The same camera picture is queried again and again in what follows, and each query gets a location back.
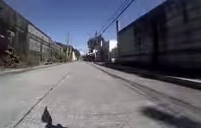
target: blue sky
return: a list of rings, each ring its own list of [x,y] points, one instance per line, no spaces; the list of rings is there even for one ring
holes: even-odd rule
[[[86,52],[88,38],[99,31],[125,0],[5,0],[52,40],[66,42],[67,33],[75,48]],[[119,18],[121,27],[143,15],[164,0],[135,0]],[[116,39],[115,24],[103,35]]]

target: curb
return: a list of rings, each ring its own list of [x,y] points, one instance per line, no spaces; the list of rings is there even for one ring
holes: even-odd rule
[[[49,68],[49,67],[53,67],[53,66],[57,66],[57,65],[60,65],[60,64],[39,65],[36,67],[31,67],[31,68],[13,69],[13,71],[10,70],[10,71],[6,71],[6,72],[0,71],[0,77],[7,76],[7,75],[20,74],[20,73],[29,72],[29,71],[36,70],[36,69]]]
[[[197,90],[201,91],[201,82],[200,81],[197,82],[196,79],[190,80],[190,79],[181,79],[181,78],[175,77],[175,76],[164,76],[164,75],[156,74],[156,73],[153,73],[150,71],[145,71],[143,69],[118,66],[118,65],[100,65],[100,64],[97,64],[97,65],[115,69],[115,70],[119,70],[119,71],[125,71],[127,73],[132,73],[135,75],[140,75],[141,77],[144,77],[144,78],[174,83],[177,86],[183,86],[183,87],[197,89]]]

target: street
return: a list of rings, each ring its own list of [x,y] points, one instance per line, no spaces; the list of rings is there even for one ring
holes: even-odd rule
[[[0,128],[201,128],[201,91],[74,62],[0,77]]]

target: concrete sidewalk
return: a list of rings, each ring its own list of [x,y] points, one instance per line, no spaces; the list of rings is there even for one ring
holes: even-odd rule
[[[41,68],[48,68],[48,67],[57,66],[57,65],[59,64],[55,63],[51,65],[39,65],[39,66],[28,67],[28,68],[4,69],[4,70],[0,70],[0,77],[6,76],[6,75],[19,74],[19,73],[28,72],[28,71],[32,71],[36,69],[41,69]]]
[[[112,65],[112,64],[106,65],[106,64],[99,64],[99,63],[96,63],[96,64],[105,66],[108,68],[128,72],[128,73],[132,73],[132,74],[137,74],[144,78],[161,80],[161,81],[165,81],[165,82],[174,83],[179,86],[184,86],[184,87],[188,87],[188,88],[192,88],[192,89],[201,90],[201,79],[164,75],[164,74],[159,74],[157,72],[153,72],[153,71],[149,71],[149,70],[144,70],[144,69],[140,69],[140,68],[132,68],[132,67],[121,66],[121,65]]]

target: building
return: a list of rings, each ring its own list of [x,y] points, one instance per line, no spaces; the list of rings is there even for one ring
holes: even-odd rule
[[[117,40],[109,40],[108,59],[110,62],[115,62],[116,58],[118,57],[117,52]]]
[[[201,74],[201,0],[167,0],[118,32],[118,61]]]

